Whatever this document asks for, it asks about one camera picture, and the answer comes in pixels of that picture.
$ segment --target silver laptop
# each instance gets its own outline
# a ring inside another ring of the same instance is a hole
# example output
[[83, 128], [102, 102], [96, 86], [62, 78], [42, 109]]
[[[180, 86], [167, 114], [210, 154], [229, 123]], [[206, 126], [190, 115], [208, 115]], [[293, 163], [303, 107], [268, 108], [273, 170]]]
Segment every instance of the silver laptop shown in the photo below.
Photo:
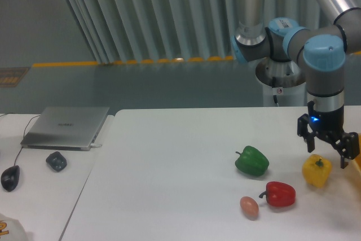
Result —
[[47, 107], [25, 135], [24, 148], [88, 151], [109, 107]]

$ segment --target white bag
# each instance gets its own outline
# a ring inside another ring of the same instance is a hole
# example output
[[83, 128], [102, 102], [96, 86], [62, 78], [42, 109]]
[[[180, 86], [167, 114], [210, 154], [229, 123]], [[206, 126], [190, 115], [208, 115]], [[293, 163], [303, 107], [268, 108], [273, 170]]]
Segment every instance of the white bag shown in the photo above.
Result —
[[28, 241], [28, 237], [18, 220], [0, 214], [0, 240]]

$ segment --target brown egg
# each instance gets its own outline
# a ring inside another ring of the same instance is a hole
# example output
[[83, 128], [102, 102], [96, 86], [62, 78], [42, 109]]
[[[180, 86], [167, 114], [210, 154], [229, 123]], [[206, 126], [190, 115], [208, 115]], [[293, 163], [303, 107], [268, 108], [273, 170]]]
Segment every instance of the brown egg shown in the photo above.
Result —
[[240, 205], [243, 212], [250, 217], [258, 216], [258, 204], [251, 197], [242, 197], [240, 200]]

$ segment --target computer mouse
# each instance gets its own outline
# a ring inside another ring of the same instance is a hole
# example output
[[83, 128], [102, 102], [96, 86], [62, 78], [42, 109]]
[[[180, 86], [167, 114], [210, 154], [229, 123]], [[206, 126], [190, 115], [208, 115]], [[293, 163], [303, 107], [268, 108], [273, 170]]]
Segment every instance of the computer mouse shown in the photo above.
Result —
[[2, 187], [6, 191], [11, 192], [17, 187], [17, 184], [19, 183], [19, 177], [20, 168], [17, 165], [11, 166], [10, 168], [4, 170], [4, 172], [1, 174]]
[[46, 162], [56, 172], [62, 171], [68, 165], [67, 160], [60, 152], [53, 152], [47, 157]]

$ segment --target green bell pepper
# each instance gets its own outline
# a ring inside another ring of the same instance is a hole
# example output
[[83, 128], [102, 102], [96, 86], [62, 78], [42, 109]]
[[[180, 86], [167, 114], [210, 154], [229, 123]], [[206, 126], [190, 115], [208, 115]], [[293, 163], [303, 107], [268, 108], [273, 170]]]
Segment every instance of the green bell pepper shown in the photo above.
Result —
[[239, 152], [236, 152], [236, 154], [239, 154], [240, 157], [236, 160], [235, 165], [241, 172], [246, 174], [261, 176], [270, 165], [264, 154], [252, 146], [246, 146], [242, 154]]

